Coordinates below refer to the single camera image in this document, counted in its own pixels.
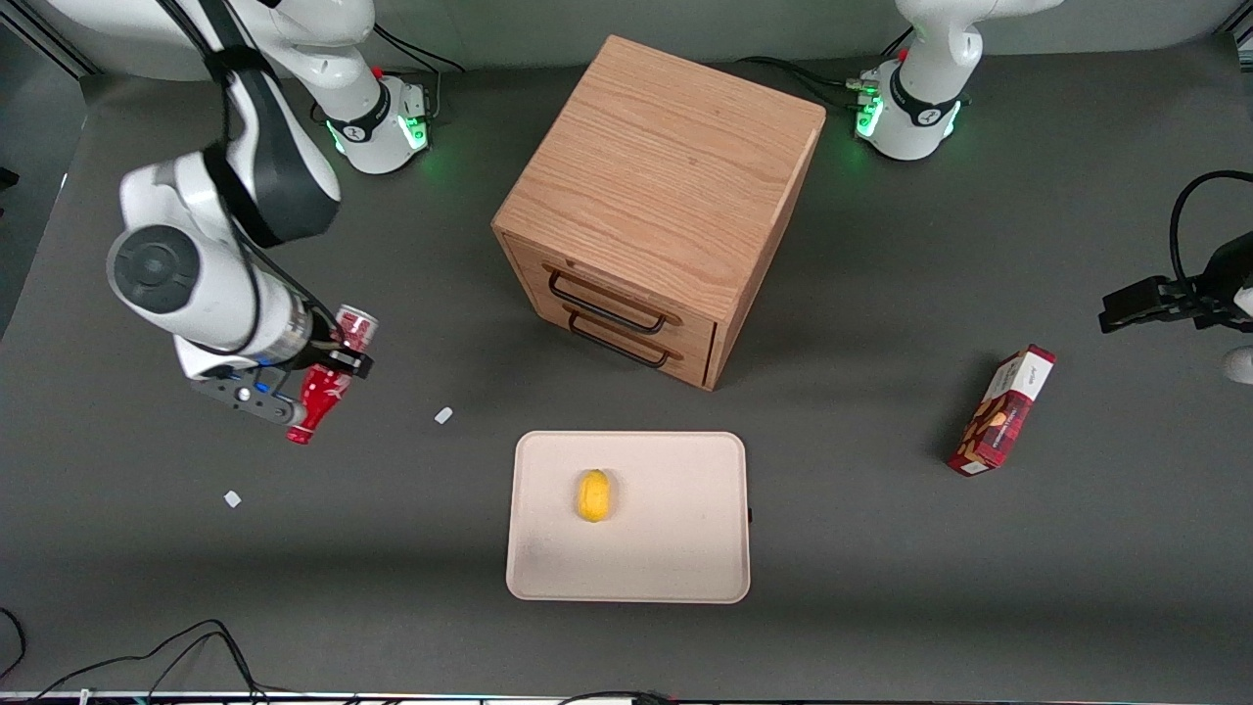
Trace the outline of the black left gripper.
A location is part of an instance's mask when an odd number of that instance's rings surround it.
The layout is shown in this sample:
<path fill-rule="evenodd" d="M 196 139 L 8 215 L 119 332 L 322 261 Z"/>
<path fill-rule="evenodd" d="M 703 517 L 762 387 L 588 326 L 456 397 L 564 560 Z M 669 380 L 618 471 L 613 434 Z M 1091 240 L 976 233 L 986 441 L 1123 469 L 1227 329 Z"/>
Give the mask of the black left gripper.
<path fill-rule="evenodd" d="M 1199 275 L 1199 296 L 1215 324 L 1252 329 L 1252 232 L 1220 245 Z M 1145 322 L 1197 318 L 1203 306 L 1187 297 L 1184 286 L 1150 275 L 1101 298 L 1101 334 Z"/>

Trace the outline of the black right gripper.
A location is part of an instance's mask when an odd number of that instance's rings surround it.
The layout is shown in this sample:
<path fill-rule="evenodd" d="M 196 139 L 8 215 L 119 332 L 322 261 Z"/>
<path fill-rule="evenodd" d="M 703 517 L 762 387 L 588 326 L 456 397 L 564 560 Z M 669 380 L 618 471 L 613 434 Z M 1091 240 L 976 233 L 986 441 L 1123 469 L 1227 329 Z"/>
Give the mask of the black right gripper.
<path fill-rule="evenodd" d="M 278 362 L 277 367 L 307 369 L 313 364 L 325 364 L 328 359 L 328 369 L 333 373 L 366 379 L 373 367 L 373 358 L 366 352 L 340 351 L 341 346 L 340 321 L 335 316 L 327 316 L 325 311 L 315 311 L 309 314 L 308 341 L 304 341 L 294 356 Z"/>

